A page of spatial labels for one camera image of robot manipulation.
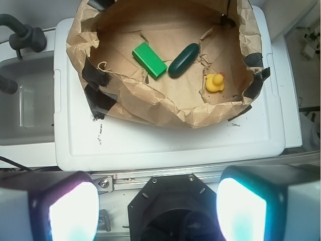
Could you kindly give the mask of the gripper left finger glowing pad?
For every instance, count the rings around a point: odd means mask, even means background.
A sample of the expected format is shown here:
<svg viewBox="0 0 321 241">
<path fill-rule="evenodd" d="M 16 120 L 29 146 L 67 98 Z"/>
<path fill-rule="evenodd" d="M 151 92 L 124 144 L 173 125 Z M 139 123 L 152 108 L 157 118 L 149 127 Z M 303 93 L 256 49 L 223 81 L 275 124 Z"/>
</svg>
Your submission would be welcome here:
<svg viewBox="0 0 321 241">
<path fill-rule="evenodd" d="M 99 195 L 88 173 L 1 174 L 1 240 L 94 240 Z"/>
</svg>

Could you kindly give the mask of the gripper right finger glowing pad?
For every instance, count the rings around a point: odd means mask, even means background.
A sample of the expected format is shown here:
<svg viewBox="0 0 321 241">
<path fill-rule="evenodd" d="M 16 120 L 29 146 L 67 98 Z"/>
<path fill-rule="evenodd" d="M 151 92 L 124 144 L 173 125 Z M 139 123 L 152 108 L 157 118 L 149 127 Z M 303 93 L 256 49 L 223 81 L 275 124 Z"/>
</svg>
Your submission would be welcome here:
<svg viewBox="0 0 321 241">
<path fill-rule="evenodd" d="M 226 240 L 320 240 L 320 167 L 229 166 L 216 210 Z"/>
</svg>

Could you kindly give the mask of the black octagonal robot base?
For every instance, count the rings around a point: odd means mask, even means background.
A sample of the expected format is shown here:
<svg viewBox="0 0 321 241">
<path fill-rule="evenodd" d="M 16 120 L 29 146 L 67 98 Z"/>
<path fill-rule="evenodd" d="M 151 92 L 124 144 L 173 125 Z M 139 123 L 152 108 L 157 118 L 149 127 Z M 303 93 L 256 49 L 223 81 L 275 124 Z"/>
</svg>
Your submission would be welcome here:
<svg viewBox="0 0 321 241">
<path fill-rule="evenodd" d="M 153 176 L 128 205 L 131 240 L 223 240 L 216 193 L 194 174 Z"/>
</svg>

